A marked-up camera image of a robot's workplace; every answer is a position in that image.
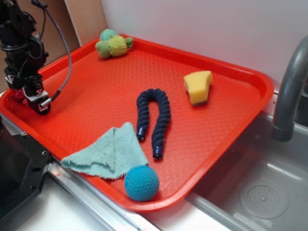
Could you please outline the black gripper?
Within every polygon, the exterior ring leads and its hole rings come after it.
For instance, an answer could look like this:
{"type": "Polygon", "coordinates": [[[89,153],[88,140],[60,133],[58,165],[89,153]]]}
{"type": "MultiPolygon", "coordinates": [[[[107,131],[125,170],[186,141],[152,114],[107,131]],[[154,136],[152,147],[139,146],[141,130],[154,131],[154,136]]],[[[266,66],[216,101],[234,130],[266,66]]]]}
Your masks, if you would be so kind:
{"type": "Polygon", "coordinates": [[[20,68],[13,70],[12,67],[4,69],[6,81],[11,94],[7,97],[8,101],[13,103],[23,103],[24,95],[28,98],[28,106],[40,116],[49,113],[50,104],[42,106],[49,100],[43,87],[42,75],[36,69],[27,70],[27,64],[24,62],[20,68]]]}

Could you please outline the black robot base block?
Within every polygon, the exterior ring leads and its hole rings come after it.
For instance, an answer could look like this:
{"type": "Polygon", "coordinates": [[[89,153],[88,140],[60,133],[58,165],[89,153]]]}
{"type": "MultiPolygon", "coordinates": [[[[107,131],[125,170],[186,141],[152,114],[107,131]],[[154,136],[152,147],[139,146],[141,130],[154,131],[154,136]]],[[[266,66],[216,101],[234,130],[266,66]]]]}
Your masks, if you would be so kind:
{"type": "Polygon", "coordinates": [[[41,192],[50,152],[27,134],[12,135],[0,122],[0,221],[41,192]]]}

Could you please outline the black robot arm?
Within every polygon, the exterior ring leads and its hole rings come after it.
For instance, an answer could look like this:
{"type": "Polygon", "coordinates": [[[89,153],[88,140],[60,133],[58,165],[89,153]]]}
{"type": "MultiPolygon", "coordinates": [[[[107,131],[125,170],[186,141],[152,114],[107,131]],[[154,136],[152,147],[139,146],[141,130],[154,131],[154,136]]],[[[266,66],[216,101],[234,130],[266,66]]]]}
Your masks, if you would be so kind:
{"type": "Polygon", "coordinates": [[[17,1],[0,2],[0,48],[6,54],[4,73],[7,84],[14,92],[20,90],[29,107],[44,116],[51,106],[41,105],[49,97],[38,71],[49,54],[40,39],[33,36],[35,24],[34,18],[23,12],[17,1]]]}

